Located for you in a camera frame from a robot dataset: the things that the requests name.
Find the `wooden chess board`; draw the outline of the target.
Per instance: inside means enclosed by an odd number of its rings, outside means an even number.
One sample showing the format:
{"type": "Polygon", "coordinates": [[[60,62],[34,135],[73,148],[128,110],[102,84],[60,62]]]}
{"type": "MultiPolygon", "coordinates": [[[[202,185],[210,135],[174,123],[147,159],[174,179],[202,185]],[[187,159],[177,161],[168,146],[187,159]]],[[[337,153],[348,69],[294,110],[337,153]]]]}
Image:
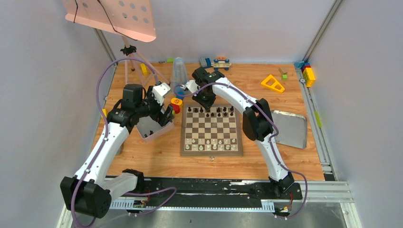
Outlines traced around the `wooden chess board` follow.
{"type": "Polygon", "coordinates": [[[239,112],[230,104],[214,104],[209,111],[185,104],[182,115],[181,156],[243,156],[239,112]]]}

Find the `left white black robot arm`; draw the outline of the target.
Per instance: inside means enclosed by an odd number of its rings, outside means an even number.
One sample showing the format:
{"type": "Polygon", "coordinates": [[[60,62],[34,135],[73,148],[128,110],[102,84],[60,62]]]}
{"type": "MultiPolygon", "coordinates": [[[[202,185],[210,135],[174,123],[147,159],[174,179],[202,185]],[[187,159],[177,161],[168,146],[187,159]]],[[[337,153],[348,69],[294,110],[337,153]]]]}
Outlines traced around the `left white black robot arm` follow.
{"type": "Polygon", "coordinates": [[[145,192],[144,174],[133,169],[105,180],[106,173],[133,128],[144,117],[150,117],[161,127],[173,119],[173,107],[164,108],[164,98],[171,88],[160,83],[145,89],[140,84],[127,84],[123,97],[105,118],[100,139],[87,160],[73,177],[64,177],[60,188],[66,208],[94,218],[102,218],[111,203],[130,192],[141,196],[145,192]]]}

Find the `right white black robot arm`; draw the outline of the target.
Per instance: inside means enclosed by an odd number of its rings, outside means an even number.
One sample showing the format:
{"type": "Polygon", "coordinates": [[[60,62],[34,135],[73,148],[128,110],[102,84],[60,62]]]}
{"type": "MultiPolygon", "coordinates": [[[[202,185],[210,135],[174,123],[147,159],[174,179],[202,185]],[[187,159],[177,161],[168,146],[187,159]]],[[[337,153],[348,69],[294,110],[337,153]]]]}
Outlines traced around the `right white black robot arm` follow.
{"type": "Polygon", "coordinates": [[[192,99],[205,110],[210,110],[216,97],[220,96],[242,114],[242,130],[249,140],[256,143],[264,158],[272,194],[280,199],[288,195],[295,180],[276,145],[278,128],[274,125],[267,100],[246,94],[223,73],[209,73],[203,67],[194,70],[192,80],[185,86],[192,93],[192,99]]]}

